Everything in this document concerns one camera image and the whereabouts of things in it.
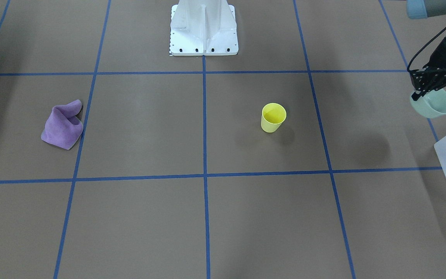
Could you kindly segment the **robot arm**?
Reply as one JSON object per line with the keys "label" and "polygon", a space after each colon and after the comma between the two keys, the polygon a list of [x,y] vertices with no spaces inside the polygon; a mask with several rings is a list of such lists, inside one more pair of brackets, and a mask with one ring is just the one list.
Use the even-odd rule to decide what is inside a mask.
{"label": "robot arm", "polygon": [[[408,0],[407,16],[410,19],[423,19],[446,15],[446,0]],[[431,91],[446,87],[446,35],[430,55],[421,69],[411,69],[412,62],[429,44],[446,31],[446,26],[430,39],[410,60],[407,72],[410,75],[414,93],[413,101],[418,101]]]}

